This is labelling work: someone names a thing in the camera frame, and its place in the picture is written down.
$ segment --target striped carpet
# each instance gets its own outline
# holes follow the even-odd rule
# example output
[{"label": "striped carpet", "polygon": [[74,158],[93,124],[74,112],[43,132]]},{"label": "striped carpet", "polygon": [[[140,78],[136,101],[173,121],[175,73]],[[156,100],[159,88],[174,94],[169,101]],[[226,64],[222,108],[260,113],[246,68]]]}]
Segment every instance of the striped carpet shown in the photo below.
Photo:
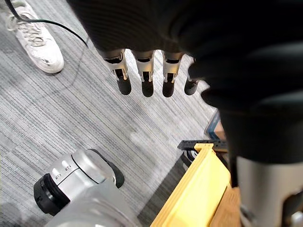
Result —
[{"label": "striped carpet", "polygon": [[[36,13],[87,34],[65,1],[29,0]],[[181,140],[203,137],[214,109],[183,88],[192,62],[184,56],[171,98],[162,95],[162,56],[155,54],[154,95],[145,98],[135,60],[126,51],[132,92],[118,92],[114,77],[89,43],[47,26],[65,66],[50,75],[37,69],[0,23],[1,226],[40,226],[51,216],[36,206],[33,185],[57,158],[80,148],[98,149],[125,175],[130,208],[148,226],[183,174]]]}]

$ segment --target black fingertip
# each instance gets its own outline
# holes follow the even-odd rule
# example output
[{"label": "black fingertip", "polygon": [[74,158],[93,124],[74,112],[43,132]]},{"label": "black fingertip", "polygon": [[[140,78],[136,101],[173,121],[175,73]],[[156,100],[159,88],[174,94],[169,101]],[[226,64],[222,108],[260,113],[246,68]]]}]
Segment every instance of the black fingertip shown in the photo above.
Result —
[{"label": "black fingertip", "polygon": [[189,81],[187,79],[186,83],[185,83],[185,86],[184,86],[184,92],[188,96],[191,96],[197,91],[197,87],[198,87],[198,81],[197,80]]},{"label": "black fingertip", "polygon": [[145,97],[151,97],[153,94],[153,82],[142,82],[142,93]]},{"label": "black fingertip", "polygon": [[166,97],[169,98],[172,96],[172,94],[174,93],[174,87],[175,87],[175,83],[172,82],[163,82],[163,89],[162,89],[162,94]]},{"label": "black fingertip", "polygon": [[121,78],[120,80],[117,80],[117,84],[119,87],[120,92],[123,95],[129,95],[132,91],[132,85],[129,77],[127,79]]},{"label": "black fingertip", "polygon": [[121,170],[112,162],[108,161],[99,151],[96,149],[90,149],[97,153],[114,171],[115,178],[116,178],[116,187],[121,188],[122,185],[124,184],[125,178]]}]

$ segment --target robot finger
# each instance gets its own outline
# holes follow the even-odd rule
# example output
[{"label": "robot finger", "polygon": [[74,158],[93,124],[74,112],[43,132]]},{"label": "robot finger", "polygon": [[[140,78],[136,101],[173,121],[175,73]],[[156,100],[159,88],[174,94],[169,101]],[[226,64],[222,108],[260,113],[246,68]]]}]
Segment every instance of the robot finger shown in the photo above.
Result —
[{"label": "robot finger", "polygon": [[124,49],[110,52],[99,52],[107,63],[112,74],[115,75],[120,92],[128,95],[132,91],[131,81],[127,73],[127,64]]},{"label": "robot finger", "polygon": [[188,75],[184,86],[185,94],[187,94],[188,96],[193,95],[197,91],[198,83],[199,83],[198,79],[192,79]]},{"label": "robot finger", "polygon": [[132,51],[138,68],[138,73],[142,83],[142,93],[145,97],[151,97],[153,94],[153,62],[154,51],[138,52]]},{"label": "robot finger", "polygon": [[183,53],[162,52],[163,55],[163,88],[165,97],[171,97],[174,93],[175,79],[178,75]]}]

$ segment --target shoelace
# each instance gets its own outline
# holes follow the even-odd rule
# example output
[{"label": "shoelace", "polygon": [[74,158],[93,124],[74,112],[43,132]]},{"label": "shoelace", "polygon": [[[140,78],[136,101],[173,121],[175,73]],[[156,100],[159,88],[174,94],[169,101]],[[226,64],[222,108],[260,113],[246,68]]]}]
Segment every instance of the shoelace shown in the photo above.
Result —
[{"label": "shoelace", "polygon": [[24,22],[30,22],[30,23],[48,23],[48,24],[52,24],[52,25],[57,25],[61,28],[64,28],[65,30],[69,31],[70,33],[72,33],[73,35],[77,36],[85,45],[86,47],[87,46],[87,41],[88,41],[88,38],[87,38],[87,41],[85,42],[84,39],[81,38],[81,36],[79,36],[77,33],[75,33],[74,31],[70,30],[68,27],[62,25],[62,24],[59,24],[57,22],[54,22],[54,21],[51,21],[51,20],[44,20],[44,19],[23,19],[20,17],[20,15],[16,12],[13,4],[11,3],[11,0],[5,0],[5,3],[7,4],[9,10],[11,11],[11,13],[18,19],[18,20],[21,20],[21,21],[24,21]]},{"label": "shoelace", "polygon": [[[28,18],[26,14],[28,13],[21,12],[19,15]],[[36,47],[45,45],[45,41],[41,32],[41,27],[36,23],[20,21],[14,15],[9,15],[6,21],[6,28],[9,31],[21,31],[23,36],[31,43],[31,46]]]}]

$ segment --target white sneaker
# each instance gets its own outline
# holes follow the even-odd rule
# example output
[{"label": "white sneaker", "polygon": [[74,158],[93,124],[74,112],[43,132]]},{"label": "white sneaker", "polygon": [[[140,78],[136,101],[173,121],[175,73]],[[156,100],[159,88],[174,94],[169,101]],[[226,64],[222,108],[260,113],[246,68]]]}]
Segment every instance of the white sneaker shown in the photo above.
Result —
[{"label": "white sneaker", "polygon": [[[16,8],[16,12],[24,18],[38,19],[31,6]],[[22,47],[27,52],[34,64],[47,73],[60,72],[64,66],[61,51],[45,26],[42,23],[27,23],[19,21],[12,14],[6,17],[6,28],[13,31]]]}]

